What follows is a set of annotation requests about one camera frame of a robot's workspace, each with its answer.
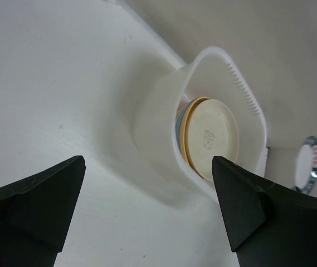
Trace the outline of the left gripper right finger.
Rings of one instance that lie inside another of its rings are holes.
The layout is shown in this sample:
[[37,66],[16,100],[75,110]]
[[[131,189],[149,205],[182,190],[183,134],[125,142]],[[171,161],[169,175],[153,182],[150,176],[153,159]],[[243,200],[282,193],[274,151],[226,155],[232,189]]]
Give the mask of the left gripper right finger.
[[317,266],[317,197],[215,156],[212,174],[240,266]]

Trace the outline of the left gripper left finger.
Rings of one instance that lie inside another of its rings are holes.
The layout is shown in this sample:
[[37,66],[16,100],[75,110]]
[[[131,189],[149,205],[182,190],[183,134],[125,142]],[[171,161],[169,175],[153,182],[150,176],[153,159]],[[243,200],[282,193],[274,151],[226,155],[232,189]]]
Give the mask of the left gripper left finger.
[[0,187],[0,266],[54,266],[85,175],[83,156]]

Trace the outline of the cream plate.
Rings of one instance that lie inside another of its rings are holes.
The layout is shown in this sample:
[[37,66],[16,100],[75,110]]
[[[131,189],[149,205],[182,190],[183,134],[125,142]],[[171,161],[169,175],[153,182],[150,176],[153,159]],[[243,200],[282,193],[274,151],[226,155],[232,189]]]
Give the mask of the cream plate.
[[208,99],[197,106],[189,124],[188,146],[198,175],[208,181],[213,180],[214,156],[236,161],[238,129],[233,114],[224,103]]

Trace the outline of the orange plate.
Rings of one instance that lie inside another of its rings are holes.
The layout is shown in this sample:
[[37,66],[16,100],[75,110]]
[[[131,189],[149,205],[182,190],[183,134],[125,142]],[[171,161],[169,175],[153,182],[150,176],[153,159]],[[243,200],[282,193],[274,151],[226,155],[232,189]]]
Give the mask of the orange plate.
[[181,125],[181,132],[180,132],[180,145],[181,145],[181,155],[184,158],[185,162],[191,167],[192,170],[197,172],[195,169],[191,156],[189,153],[189,146],[188,146],[188,130],[189,130],[189,124],[191,122],[191,117],[195,109],[197,108],[198,105],[200,105],[202,102],[208,100],[208,97],[199,97],[196,98],[195,100],[191,101],[189,104],[182,120],[182,125]]

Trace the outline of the blue plastic plate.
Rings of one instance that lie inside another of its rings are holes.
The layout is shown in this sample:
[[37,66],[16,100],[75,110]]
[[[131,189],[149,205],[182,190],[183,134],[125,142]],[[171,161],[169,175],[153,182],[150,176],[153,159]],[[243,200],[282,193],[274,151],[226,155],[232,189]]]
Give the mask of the blue plastic plate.
[[181,125],[182,125],[182,120],[183,116],[188,108],[189,104],[186,104],[185,106],[181,106],[177,110],[176,118],[175,118],[175,137],[177,141],[177,145],[179,150],[181,151],[181,145],[180,145],[180,132],[181,132]]

